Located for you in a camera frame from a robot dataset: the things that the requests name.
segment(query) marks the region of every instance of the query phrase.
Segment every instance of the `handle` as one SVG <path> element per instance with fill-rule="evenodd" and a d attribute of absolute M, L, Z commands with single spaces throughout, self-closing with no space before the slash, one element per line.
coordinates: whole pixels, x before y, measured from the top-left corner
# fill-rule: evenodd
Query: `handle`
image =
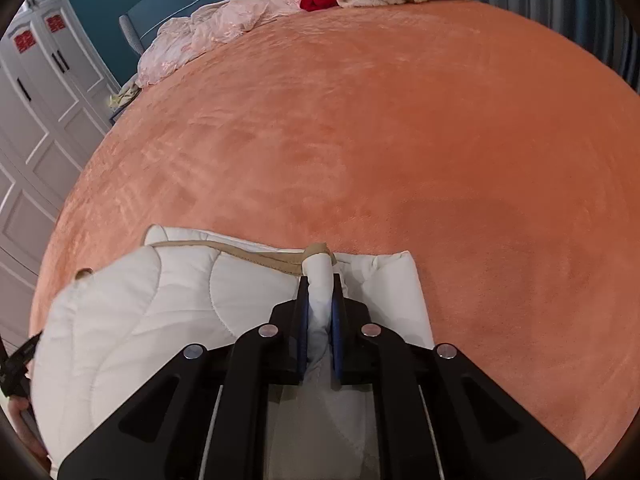
<path fill-rule="evenodd" d="M 31 102 L 31 96 L 29 95 L 29 93 L 27 92 L 27 89 L 22 84 L 22 81 L 20 81 L 20 78 L 18 78 L 18 86 L 20 87 L 20 90 L 22 90 L 22 93 L 24 94 L 24 96 L 27 98 L 27 101 Z"/>
<path fill-rule="evenodd" d="M 65 57 L 62 55 L 62 52 L 60 52 L 59 50 L 57 50 L 56 52 L 58 53 L 58 57 L 60 58 L 60 61 L 62 61 L 62 63 L 64 64 L 65 68 L 67 70 L 71 70 L 69 63 L 66 62 Z"/>
<path fill-rule="evenodd" d="M 60 69 L 60 72 L 65 73 L 65 69 L 62 67 L 62 65 L 60 65 L 60 62 L 58 61 L 58 58 L 56 57 L 56 55 L 53 52 L 51 53 L 51 57 L 53 58 L 53 61 L 56 62 L 56 65 Z"/>

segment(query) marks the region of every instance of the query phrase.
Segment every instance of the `orange blanket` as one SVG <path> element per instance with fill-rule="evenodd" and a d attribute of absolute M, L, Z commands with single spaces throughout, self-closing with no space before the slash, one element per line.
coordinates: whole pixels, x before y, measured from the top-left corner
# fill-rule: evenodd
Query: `orange blanket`
<path fill-rule="evenodd" d="M 31 329 L 152 224 L 416 259 L 460 346 L 583 460 L 640 404 L 640 100 L 556 33 L 480 3 L 265 25 L 146 89 L 47 250 Z"/>

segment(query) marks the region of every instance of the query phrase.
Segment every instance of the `silver bolt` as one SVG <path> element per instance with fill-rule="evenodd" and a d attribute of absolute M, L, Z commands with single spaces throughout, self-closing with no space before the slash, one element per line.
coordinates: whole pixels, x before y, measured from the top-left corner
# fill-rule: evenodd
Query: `silver bolt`
<path fill-rule="evenodd" d="M 204 350 L 200 345 L 189 345 L 184 349 L 182 355 L 184 355 L 187 359 L 197 359 L 202 355 Z"/>
<path fill-rule="evenodd" d="M 438 345 L 437 352 L 443 359 L 453 359 L 458 355 L 458 349 L 449 343 Z"/>
<path fill-rule="evenodd" d="M 382 333 L 382 329 L 375 323 L 367 323 L 363 325 L 360 330 L 362 330 L 362 334 L 367 337 L 377 337 Z"/>
<path fill-rule="evenodd" d="M 258 329 L 258 334 L 262 337 L 273 337 L 278 333 L 278 327 L 272 324 L 262 325 Z"/>

